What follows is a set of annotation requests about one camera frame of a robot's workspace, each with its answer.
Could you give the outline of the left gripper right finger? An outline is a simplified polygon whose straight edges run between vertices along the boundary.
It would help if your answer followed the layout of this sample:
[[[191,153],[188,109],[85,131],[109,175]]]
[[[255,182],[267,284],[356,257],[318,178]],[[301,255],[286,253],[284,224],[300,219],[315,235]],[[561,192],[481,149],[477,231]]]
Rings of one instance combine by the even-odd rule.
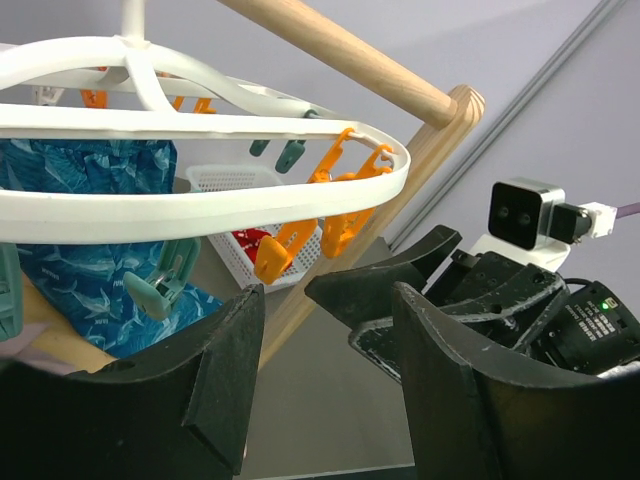
[[[393,331],[421,479],[635,479],[639,376],[599,378],[511,351],[413,287]]]

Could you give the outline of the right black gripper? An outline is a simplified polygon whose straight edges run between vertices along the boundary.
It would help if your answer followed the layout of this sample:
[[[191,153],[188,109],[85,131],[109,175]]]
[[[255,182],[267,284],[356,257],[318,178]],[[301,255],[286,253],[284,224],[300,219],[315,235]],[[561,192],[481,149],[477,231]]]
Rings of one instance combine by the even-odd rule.
[[[506,348],[530,350],[569,298],[554,272],[495,252],[456,250],[425,293],[439,309],[390,316],[393,284],[422,290],[461,241],[458,231],[437,225],[389,259],[315,277],[305,294],[353,330],[351,346],[397,382],[446,383],[450,348],[442,334],[450,317]]]

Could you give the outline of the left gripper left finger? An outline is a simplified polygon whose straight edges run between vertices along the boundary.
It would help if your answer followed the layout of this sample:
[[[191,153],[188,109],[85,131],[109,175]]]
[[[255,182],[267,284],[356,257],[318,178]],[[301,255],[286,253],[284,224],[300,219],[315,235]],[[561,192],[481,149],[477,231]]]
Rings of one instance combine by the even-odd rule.
[[[245,288],[101,370],[1,363],[5,479],[230,479],[241,471],[265,324]]]

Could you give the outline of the white round clip hanger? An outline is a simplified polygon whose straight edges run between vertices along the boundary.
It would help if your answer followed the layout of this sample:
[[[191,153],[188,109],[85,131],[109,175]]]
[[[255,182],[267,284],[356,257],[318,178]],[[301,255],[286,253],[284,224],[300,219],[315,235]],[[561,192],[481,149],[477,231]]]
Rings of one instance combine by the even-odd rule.
[[[1,239],[15,244],[125,244],[218,234],[260,224],[342,215],[399,195],[411,165],[406,147],[367,124],[263,86],[227,77],[163,46],[146,29],[143,1],[119,3],[117,34],[64,35],[92,22],[86,1],[1,5],[1,86],[124,92],[134,109],[5,103],[5,140],[170,140],[188,161],[225,158],[224,144],[252,140],[356,141],[385,159],[361,179],[204,193],[1,192]]]

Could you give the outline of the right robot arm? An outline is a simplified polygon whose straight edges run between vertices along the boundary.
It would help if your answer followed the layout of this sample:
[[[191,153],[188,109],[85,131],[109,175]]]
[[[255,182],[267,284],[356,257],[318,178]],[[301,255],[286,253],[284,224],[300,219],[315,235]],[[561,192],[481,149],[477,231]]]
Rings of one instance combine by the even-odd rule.
[[[496,251],[469,254],[459,249],[461,240],[438,225],[394,257],[315,277],[305,294],[346,325],[349,345],[395,381],[397,282],[488,339],[562,369],[602,375],[638,360],[639,322],[607,286]]]

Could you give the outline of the orange clothes peg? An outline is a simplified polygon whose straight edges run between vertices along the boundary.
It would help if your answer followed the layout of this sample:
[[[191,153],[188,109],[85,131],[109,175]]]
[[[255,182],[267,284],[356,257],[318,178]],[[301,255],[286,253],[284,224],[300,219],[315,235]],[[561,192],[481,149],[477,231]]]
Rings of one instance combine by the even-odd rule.
[[[108,107],[109,95],[104,90],[81,90],[83,104],[87,108],[104,109]]]
[[[309,177],[309,184],[331,181],[331,169],[344,152],[343,143],[354,133],[353,128],[342,131]],[[282,225],[275,237],[263,237],[254,264],[256,277],[267,285],[277,280],[290,267],[317,226],[317,218],[289,222]]]
[[[389,145],[382,144],[378,146],[357,173],[345,173],[339,176],[337,181],[368,179],[390,173],[392,171],[390,166],[377,166],[376,161],[379,158],[384,161],[390,161],[389,154],[392,152],[393,150]],[[375,208],[372,207],[357,212],[326,217],[320,242],[323,255],[327,258],[335,258],[342,254],[366,225],[374,211]]]

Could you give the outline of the teal clothes peg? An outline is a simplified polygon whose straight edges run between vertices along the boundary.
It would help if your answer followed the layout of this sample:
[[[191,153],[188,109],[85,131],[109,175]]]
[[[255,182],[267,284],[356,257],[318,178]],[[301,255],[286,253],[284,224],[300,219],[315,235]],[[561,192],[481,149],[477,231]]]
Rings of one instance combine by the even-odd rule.
[[[136,306],[155,321],[169,317],[189,280],[200,249],[199,238],[168,240],[163,243],[155,269],[145,279],[126,272],[124,287]]]
[[[1,341],[23,330],[23,283],[15,244],[1,244]]]

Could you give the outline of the red christmas sock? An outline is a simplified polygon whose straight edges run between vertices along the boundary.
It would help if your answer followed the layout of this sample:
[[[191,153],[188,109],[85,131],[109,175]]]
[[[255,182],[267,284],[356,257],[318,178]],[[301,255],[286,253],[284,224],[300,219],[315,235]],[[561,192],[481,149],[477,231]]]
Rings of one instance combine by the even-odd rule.
[[[232,236],[252,263],[255,263],[260,243],[271,234],[260,228],[248,228],[232,232]]]

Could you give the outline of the blue leaf-pattern cloth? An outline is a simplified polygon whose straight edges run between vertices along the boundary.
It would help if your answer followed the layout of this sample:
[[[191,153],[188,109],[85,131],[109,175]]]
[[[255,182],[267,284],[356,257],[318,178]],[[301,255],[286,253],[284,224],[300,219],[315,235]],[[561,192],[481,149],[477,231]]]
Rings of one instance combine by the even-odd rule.
[[[169,194],[177,149],[170,140],[37,140],[1,142],[4,190],[75,194]],[[138,309],[125,273],[147,277],[159,242],[104,245],[21,244],[22,271],[89,343],[116,358],[133,355],[218,310],[222,302],[185,286],[168,318]]]

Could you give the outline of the mauve grey cloth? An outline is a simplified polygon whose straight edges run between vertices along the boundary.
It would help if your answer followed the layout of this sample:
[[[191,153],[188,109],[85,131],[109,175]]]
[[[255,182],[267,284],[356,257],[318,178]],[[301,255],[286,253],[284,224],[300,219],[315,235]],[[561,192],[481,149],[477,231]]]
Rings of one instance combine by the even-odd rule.
[[[48,327],[49,324],[46,323],[26,324],[19,335],[1,342],[1,359],[16,360],[57,375],[67,375],[74,372],[72,365],[54,358],[33,345],[33,342]]]

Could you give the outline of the wooden hanging rack frame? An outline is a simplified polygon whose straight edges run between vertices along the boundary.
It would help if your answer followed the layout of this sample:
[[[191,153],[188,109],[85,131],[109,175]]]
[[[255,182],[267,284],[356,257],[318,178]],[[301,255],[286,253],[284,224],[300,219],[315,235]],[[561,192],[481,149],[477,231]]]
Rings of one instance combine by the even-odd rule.
[[[315,261],[314,268],[321,269],[352,260],[358,249],[384,230],[392,216],[431,176],[434,167],[446,159],[477,124],[484,112],[484,101],[475,90],[465,85],[449,93],[438,90],[302,2],[234,1],[231,8],[423,121],[423,127],[409,144],[394,138],[406,147],[411,157],[409,173],[401,193],[385,204],[374,207],[375,211],[366,225],[339,256],[325,257],[320,245],[320,257]],[[308,183],[333,143],[309,140],[228,142],[223,146],[225,158],[208,163],[182,159],[179,145],[173,142],[178,158],[171,193],[204,193]],[[353,140],[345,141],[343,148],[343,154],[331,169],[331,181],[337,181],[345,173],[357,173],[373,152]],[[317,217],[318,226],[310,239],[318,238],[321,242],[325,218]],[[22,276],[29,280],[23,271]],[[83,349],[96,350],[104,356],[116,358],[81,337],[70,322],[48,304],[65,319]]]

